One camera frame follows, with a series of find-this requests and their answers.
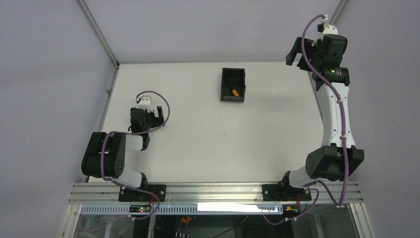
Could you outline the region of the orange black screwdriver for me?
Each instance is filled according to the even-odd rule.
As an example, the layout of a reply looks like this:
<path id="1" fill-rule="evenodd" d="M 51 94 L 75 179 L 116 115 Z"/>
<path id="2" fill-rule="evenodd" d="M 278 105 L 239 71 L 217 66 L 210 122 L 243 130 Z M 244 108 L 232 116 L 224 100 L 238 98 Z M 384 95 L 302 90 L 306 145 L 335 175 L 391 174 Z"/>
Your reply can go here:
<path id="1" fill-rule="evenodd" d="M 230 86 L 224 87 L 223 95 L 226 97 L 239 97 L 238 91 Z"/>

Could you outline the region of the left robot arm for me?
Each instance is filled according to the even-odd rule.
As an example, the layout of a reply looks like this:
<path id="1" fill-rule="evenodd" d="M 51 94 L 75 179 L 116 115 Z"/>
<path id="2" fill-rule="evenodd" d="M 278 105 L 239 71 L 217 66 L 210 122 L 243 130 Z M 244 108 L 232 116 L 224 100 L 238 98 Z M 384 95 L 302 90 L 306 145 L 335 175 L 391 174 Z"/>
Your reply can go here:
<path id="1" fill-rule="evenodd" d="M 113 181 L 122 187 L 148 190 L 144 173 L 135 171 L 125 163 L 126 152 L 145 151 L 150 143 L 151 129 L 164 123 L 163 110 L 131 108 L 129 132 L 93 132 L 82 159 L 81 170 L 86 176 Z"/>

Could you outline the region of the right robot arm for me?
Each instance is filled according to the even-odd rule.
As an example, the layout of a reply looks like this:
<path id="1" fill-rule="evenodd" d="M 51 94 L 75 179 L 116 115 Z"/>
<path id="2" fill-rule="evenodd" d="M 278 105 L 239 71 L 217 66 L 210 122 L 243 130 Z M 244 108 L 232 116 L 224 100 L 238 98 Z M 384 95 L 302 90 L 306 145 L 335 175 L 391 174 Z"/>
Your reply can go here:
<path id="1" fill-rule="evenodd" d="M 297 66 L 312 73 L 311 85 L 323 125 L 321 147 L 312 151 L 298 170 L 287 172 L 279 182 L 280 196 L 305 195 L 304 186 L 321 180 L 344 182 L 363 162 L 365 153 L 356 148 L 348 116 L 349 71 L 341 67 L 347 39 L 327 34 L 316 41 L 297 37 L 287 65 L 302 54 Z"/>

